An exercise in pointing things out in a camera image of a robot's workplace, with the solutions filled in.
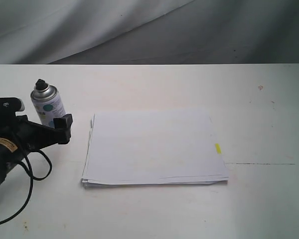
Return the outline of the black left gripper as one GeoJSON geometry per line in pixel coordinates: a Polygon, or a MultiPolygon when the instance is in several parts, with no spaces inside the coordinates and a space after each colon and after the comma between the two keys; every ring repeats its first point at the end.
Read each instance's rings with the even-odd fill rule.
{"type": "Polygon", "coordinates": [[[68,144],[71,138],[73,117],[66,114],[54,118],[55,128],[28,120],[26,115],[17,116],[24,111],[23,101],[16,97],[0,98],[0,154],[25,154],[55,144],[68,144]]]}

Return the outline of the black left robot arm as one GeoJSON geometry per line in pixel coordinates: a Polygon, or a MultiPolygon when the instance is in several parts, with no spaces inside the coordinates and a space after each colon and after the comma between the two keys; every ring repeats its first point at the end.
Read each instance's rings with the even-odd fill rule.
{"type": "Polygon", "coordinates": [[[7,174],[30,153],[70,141],[71,114],[55,118],[55,127],[51,128],[29,121],[26,115],[16,115],[23,110],[21,99],[0,98],[0,185],[7,174]]]}

